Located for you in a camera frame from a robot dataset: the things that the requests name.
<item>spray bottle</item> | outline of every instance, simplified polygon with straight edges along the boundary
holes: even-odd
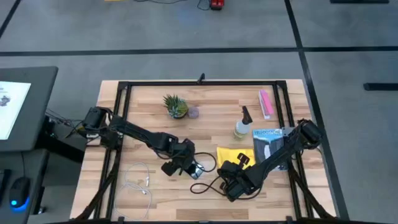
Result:
[[[246,106],[242,107],[243,109],[243,119],[242,121],[238,121],[235,125],[234,135],[237,139],[242,139],[245,137],[247,133],[251,130],[251,123],[253,120],[250,117],[249,111]]]

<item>white cable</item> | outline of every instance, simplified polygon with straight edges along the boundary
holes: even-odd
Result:
[[[127,180],[127,173],[130,171],[130,169],[131,169],[132,167],[134,167],[134,166],[136,166],[136,165],[142,165],[142,166],[144,166],[144,167],[147,169],[146,187],[149,186],[149,169],[148,169],[148,166],[147,166],[145,163],[143,163],[143,162],[136,162],[136,163],[134,163],[134,164],[131,165],[131,167],[128,168],[128,169],[125,171],[125,173],[124,173],[124,185],[123,185],[123,186],[118,190],[118,192],[116,193],[116,196],[115,196],[115,198],[114,198],[113,208],[114,208],[114,211],[115,211],[118,215],[120,215],[120,216],[123,216],[123,217],[125,217],[125,218],[128,218],[128,219],[130,219],[130,220],[132,220],[132,221],[141,221],[141,220],[143,220],[143,219],[148,215],[148,212],[149,212],[149,209],[150,209],[150,205],[152,204],[152,194],[151,194],[151,192],[150,192],[148,189],[145,189],[145,188],[141,187],[140,185],[135,184],[135,183],[132,183],[132,182],[129,182],[129,181]],[[146,194],[149,195],[149,204],[148,204],[147,210],[145,211],[144,215],[143,215],[140,219],[133,219],[133,218],[130,218],[130,217],[126,216],[126,215],[123,215],[123,214],[120,213],[120,212],[118,211],[118,209],[116,208],[116,201],[117,201],[117,199],[118,199],[118,195],[119,195],[119,193],[120,193],[125,187],[130,187],[130,188],[132,188],[133,190],[139,190],[139,191],[141,191],[144,195],[146,195]]]

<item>yellow sponge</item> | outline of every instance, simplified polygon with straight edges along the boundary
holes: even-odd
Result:
[[[248,166],[253,166],[256,162],[254,160],[254,150],[253,149],[228,149],[225,147],[217,147],[217,164],[221,167],[224,161],[234,162],[236,164],[240,163],[238,159],[239,153],[245,154],[250,161],[247,165],[243,166],[246,169]]]

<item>potted succulent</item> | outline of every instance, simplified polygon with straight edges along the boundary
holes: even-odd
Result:
[[[188,112],[187,103],[176,95],[169,95],[163,97],[164,105],[169,112],[169,115],[174,119],[182,119]]]

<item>computer mouse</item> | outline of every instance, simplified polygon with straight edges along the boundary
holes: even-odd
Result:
[[[11,185],[9,200],[12,208],[19,208],[25,204],[29,196],[30,180],[27,177],[20,177]]]

